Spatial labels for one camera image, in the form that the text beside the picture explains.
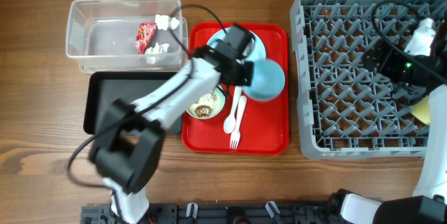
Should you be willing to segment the yellow plastic cup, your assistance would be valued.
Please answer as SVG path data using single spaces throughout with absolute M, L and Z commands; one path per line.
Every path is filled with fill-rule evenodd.
M 411 111 L 412 115 L 426 126 L 430 125 L 430 105 L 429 96 L 424 97 L 416 103 Z

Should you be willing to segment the light blue bowl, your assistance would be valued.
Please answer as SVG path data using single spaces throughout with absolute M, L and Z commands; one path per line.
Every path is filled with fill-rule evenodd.
M 276 61 L 257 60 L 254 62 L 251 85 L 243 87 L 242 90 L 251 99 L 269 101 L 282 92 L 285 81 L 284 71 Z

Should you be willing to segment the white tissue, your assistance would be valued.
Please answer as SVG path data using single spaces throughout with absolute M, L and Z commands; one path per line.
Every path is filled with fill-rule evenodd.
M 149 57 L 146 58 L 147 64 L 155 64 L 156 62 L 161 60 L 161 55 L 168 52 L 170 45 L 168 43 L 158 44 L 155 46 L 149 47 L 145 50 L 145 54 L 149 54 Z
M 168 15 L 155 15 L 155 24 L 159 30 L 174 30 L 179 26 L 179 20 L 176 17 L 169 17 Z

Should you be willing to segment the red snack wrapper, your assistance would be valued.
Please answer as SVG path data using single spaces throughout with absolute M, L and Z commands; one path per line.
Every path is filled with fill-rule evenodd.
M 137 36 L 135 37 L 135 45 L 139 54 L 144 54 L 147 45 L 150 43 L 152 36 L 156 31 L 154 22 L 141 23 L 138 27 Z

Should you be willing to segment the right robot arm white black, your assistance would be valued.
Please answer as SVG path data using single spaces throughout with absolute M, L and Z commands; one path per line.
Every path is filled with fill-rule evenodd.
M 349 223 L 446 222 L 446 24 L 421 20 L 405 48 L 386 38 L 362 56 L 367 70 L 393 83 L 425 87 L 430 129 L 423 170 L 411 197 L 378 202 L 355 193 L 339 201 Z

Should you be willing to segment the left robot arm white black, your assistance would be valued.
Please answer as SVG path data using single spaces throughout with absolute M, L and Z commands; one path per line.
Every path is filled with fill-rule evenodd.
M 254 64 L 245 61 L 256 38 L 233 24 L 215 47 L 196 48 L 181 71 L 132 103 L 115 100 L 107 109 L 89 152 L 111 191 L 111 209 L 123 223 L 137 223 L 149 209 L 145 186 L 154 174 L 166 131 L 218 84 L 249 86 Z

